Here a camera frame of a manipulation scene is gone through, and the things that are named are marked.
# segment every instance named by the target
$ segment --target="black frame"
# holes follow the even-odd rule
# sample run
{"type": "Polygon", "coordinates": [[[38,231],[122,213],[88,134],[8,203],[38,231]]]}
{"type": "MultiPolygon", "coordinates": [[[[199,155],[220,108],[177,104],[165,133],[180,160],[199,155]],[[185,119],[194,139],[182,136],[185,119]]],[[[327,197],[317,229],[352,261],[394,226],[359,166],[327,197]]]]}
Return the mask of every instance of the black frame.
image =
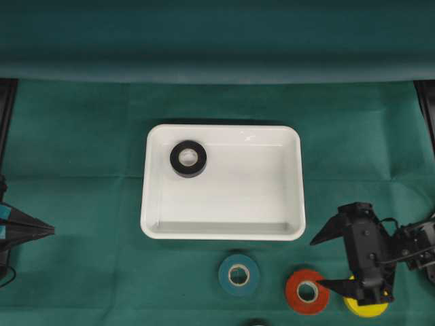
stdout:
{"type": "MultiPolygon", "coordinates": [[[[3,195],[7,189],[5,177],[1,175],[1,168],[3,166],[7,132],[9,131],[17,87],[17,79],[0,78],[0,202],[3,202],[3,195]]],[[[7,274],[9,259],[10,250],[0,252],[0,278],[5,277],[7,274]]]]}

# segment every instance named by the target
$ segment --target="cable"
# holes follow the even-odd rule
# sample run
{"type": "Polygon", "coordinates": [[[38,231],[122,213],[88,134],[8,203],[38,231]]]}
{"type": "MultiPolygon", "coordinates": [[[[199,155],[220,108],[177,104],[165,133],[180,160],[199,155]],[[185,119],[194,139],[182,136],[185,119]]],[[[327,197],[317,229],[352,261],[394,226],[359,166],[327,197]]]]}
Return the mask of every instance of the cable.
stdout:
{"type": "Polygon", "coordinates": [[[9,283],[11,283],[16,278],[16,271],[12,266],[3,265],[3,264],[0,264],[0,266],[5,266],[6,268],[9,268],[12,271],[12,273],[14,273],[14,275],[11,277],[10,280],[4,282],[3,284],[0,284],[0,288],[2,288],[8,285],[9,283]]]}
{"type": "Polygon", "coordinates": [[[428,247],[428,248],[415,251],[414,253],[411,253],[410,255],[402,256],[402,257],[399,257],[399,258],[394,258],[394,259],[391,259],[391,260],[383,260],[383,261],[382,260],[378,260],[377,262],[378,262],[378,264],[383,264],[383,265],[397,263],[398,261],[407,260],[408,258],[412,258],[412,257],[414,257],[414,256],[416,256],[416,255],[418,255],[420,253],[424,253],[424,252],[432,250],[432,249],[435,249],[435,244],[433,246],[428,247]]]}

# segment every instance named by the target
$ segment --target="green backdrop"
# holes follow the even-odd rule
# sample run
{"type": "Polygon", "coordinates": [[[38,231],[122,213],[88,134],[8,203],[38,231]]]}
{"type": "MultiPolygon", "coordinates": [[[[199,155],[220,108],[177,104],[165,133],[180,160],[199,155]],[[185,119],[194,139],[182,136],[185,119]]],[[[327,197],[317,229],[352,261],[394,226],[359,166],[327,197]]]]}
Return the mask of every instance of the green backdrop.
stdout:
{"type": "Polygon", "coordinates": [[[276,84],[430,79],[435,1],[13,0],[0,76],[276,84]]]}
{"type": "Polygon", "coordinates": [[[297,268],[349,276],[343,241],[309,241],[339,205],[374,204],[409,223],[435,205],[434,154],[412,83],[174,86],[22,80],[5,155],[5,199],[56,226],[14,249],[3,325],[429,325],[435,287],[397,270],[396,301],[360,319],[331,293],[317,316],[289,309],[297,268]],[[139,227],[145,138],[165,122],[284,124],[302,141],[307,230],[294,242],[152,240],[139,227]],[[230,297],[218,266],[231,252],[262,275],[230,297]]]}

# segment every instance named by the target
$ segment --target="plastic tray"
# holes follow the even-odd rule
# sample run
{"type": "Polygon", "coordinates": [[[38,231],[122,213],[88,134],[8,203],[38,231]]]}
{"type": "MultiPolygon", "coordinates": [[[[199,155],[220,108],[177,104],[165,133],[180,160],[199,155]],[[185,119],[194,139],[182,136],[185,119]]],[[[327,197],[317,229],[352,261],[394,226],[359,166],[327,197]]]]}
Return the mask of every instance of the plastic tray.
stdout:
{"type": "Polygon", "coordinates": [[[147,137],[141,212],[151,238],[295,240],[305,230],[300,139],[287,126],[170,125],[147,137]],[[176,144],[207,152],[204,171],[179,176],[176,144]]]}

